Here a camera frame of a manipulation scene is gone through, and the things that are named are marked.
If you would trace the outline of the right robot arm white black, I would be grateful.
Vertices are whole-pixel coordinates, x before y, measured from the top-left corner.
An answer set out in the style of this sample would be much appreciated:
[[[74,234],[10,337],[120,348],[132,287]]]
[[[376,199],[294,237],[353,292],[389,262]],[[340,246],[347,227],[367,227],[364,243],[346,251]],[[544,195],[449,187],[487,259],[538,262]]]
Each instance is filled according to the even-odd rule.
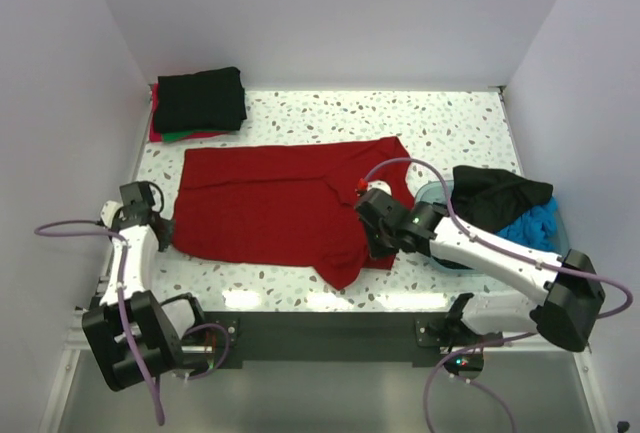
[[[357,200],[372,258],[419,253],[488,275],[507,293],[463,293],[436,328],[451,345],[502,333],[537,333],[570,352],[585,350],[605,300],[590,258],[528,249],[459,221],[442,205],[412,208],[374,188]]]

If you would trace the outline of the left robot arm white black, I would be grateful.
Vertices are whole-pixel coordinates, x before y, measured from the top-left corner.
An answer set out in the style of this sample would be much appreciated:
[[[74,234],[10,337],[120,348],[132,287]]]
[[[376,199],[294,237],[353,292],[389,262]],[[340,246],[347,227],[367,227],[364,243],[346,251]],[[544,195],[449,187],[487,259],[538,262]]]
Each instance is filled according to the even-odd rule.
[[[190,293],[160,301],[152,292],[156,256],[170,246],[175,222],[162,217],[164,194],[150,181],[120,187],[121,200],[101,213],[113,246],[109,280],[82,329],[108,387],[121,391],[186,365],[185,345],[200,343],[207,321]]]

